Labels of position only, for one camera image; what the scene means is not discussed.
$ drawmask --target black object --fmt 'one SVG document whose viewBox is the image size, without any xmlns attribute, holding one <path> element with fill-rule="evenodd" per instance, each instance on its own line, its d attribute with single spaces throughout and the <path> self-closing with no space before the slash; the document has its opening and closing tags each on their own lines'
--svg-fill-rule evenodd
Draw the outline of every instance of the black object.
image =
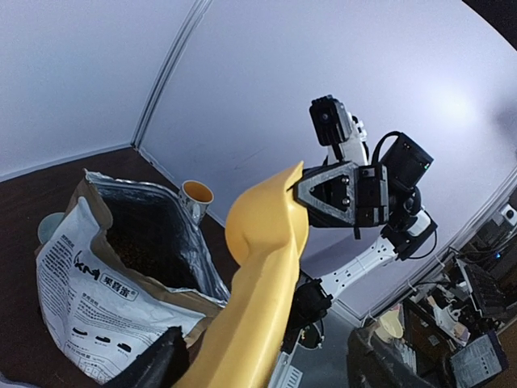
<svg viewBox="0 0 517 388">
<path fill-rule="evenodd" d="M 496 280 L 476 264 L 462 264 L 472 298 L 484 318 L 498 318 L 506 311 L 506 297 Z"/>
<path fill-rule="evenodd" d="M 420 145 L 400 133 L 380 160 L 388 168 L 389 194 L 406 200 L 404 196 L 413 193 L 433 160 Z"/>
<path fill-rule="evenodd" d="M 390 224 L 382 228 L 380 235 L 393 244 L 395 251 L 398 253 L 398 259 L 409 259 L 438 228 L 432 218 L 429 218 L 431 220 L 430 225 L 418 236 L 406 233 L 404 229 L 395 229 Z"/>
<path fill-rule="evenodd" d="M 344 160 L 339 144 L 352 134 L 352 124 L 343 103 L 332 95 L 315 99 L 309 109 L 320 145 L 332 146 L 336 158 Z"/>
<path fill-rule="evenodd" d="M 325 293 L 321 283 L 321 279 L 311 279 L 295 291 L 286 332 L 299 331 L 326 316 L 332 295 Z"/>
<path fill-rule="evenodd" d="M 171 327 L 149 346 L 107 388 L 170 388 L 189 366 L 187 345 L 181 328 Z"/>
<path fill-rule="evenodd" d="M 371 227 L 388 221 L 389 198 L 384 166 L 358 167 L 353 162 L 304 170 L 294 198 L 320 228 Z"/>
<path fill-rule="evenodd" d="M 454 354 L 450 364 L 456 384 L 468 388 L 484 385 L 509 367 L 495 331 L 475 339 Z"/>
</svg>

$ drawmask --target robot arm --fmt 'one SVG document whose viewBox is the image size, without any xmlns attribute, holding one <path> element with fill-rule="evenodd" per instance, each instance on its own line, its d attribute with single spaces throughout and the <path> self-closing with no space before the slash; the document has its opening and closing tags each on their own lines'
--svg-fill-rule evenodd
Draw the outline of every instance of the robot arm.
<svg viewBox="0 0 517 388">
<path fill-rule="evenodd" d="M 425 210 L 418 212 L 416 217 L 417 221 L 406 233 L 410 236 L 412 234 L 414 234 L 415 237 L 420 236 L 421 239 L 423 239 L 422 236 L 427 235 L 428 231 L 432 233 L 432 231 L 435 230 L 435 223 Z M 352 261 L 322 276 L 322 288 L 328 294 L 336 298 L 348 287 L 375 268 L 385 267 L 394 260 L 407 255 L 407 252 L 399 251 L 394 244 L 396 244 L 396 242 L 391 242 L 389 238 L 381 234 L 366 251 L 356 256 Z M 414 243 L 411 250 L 415 251 L 421 245 L 419 242 Z"/>
<path fill-rule="evenodd" d="M 366 131 L 342 103 L 330 95 L 314 100 L 309 111 L 317 138 L 329 152 L 323 166 L 304 170 L 294 186 L 295 200 L 307 208 L 309 224 L 354 228 L 356 238 L 359 228 L 384 227 L 365 252 L 312 282 L 311 297 L 295 294 L 292 316 L 298 319 L 290 328 L 296 329 L 303 326 L 302 317 L 313 323 L 325 315 L 315 311 L 325 305 L 318 298 L 330 306 L 332 297 L 375 268 L 410 258 L 437 228 L 417 188 L 433 161 L 428 153 L 404 133 L 391 132 L 377 144 L 368 163 Z M 382 143 L 393 136 L 397 139 L 380 159 Z"/>
</svg>

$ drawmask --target small cup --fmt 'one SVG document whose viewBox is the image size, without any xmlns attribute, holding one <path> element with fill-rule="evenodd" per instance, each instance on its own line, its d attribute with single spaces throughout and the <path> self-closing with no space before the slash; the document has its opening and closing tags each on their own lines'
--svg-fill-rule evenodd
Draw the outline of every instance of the small cup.
<svg viewBox="0 0 517 388">
<path fill-rule="evenodd" d="M 186 180 L 179 190 L 179 200 L 198 226 L 213 202 L 213 192 L 197 180 Z"/>
</svg>

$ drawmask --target electronic equipment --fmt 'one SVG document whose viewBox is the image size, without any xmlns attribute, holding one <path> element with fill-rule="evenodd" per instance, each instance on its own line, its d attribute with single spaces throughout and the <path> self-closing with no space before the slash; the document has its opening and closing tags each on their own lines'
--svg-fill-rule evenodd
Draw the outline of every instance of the electronic equipment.
<svg viewBox="0 0 517 388">
<path fill-rule="evenodd" d="M 499 318 L 506 311 L 505 294 L 496 280 L 475 264 L 457 260 L 461 273 L 467 282 L 469 294 L 475 309 L 484 318 Z"/>
<path fill-rule="evenodd" d="M 451 356 L 458 388 L 472 388 L 508 369 L 508 359 L 494 331 L 475 339 Z"/>
</svg>

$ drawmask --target open bag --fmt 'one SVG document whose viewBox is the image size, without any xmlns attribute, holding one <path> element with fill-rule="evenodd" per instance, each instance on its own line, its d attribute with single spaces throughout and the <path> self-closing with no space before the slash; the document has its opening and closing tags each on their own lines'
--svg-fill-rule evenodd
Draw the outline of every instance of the open bag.
<svg viewBox="0 0 517 388">
<path fill-rule="evenodd" d="M 117 250 L 143 251 L 137 259 L 153 260 L 153 277 L 127 268 Z M 153 183 L 87 172 L 65 219 L 36 253 L 48 330 L 101 384 L 170 327 L 181 327 L 192 345 L 229 300 L 200 230 L 177 196 Z"/>
</svg>

